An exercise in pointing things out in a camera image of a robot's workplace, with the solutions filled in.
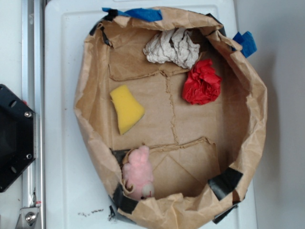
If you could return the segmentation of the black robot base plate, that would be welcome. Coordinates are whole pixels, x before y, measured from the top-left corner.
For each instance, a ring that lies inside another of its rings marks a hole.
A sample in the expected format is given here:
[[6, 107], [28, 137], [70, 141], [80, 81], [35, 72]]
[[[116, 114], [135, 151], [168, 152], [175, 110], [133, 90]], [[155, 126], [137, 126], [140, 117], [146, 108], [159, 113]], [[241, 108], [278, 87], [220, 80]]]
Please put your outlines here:
[[0, 85], [0, 191], [5, 192], [34, 161], [34, 115], [7, 86]]

